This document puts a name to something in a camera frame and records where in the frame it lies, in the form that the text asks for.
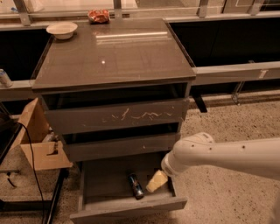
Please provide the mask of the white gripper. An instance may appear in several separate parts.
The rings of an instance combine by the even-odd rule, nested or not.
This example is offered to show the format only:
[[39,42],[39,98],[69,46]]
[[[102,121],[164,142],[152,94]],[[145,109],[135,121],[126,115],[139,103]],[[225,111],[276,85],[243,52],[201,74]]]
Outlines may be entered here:
[[149,193],[154,193],[158,188],[163,186],[168,181],[168,176],[173,177],[178,172],[172,167],[172,154],[167,153],[161,162],[162,171],[158,170],[146,186]]

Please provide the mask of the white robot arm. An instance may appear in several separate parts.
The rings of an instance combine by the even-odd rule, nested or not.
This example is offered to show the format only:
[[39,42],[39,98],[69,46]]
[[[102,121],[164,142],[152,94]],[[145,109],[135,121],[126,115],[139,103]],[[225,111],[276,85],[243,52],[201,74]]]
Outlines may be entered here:
[[202,165],[279,180],[280,138],[216,143],[206,132],[181,138],[161,160],[146,190],[154,193],[168,178]]

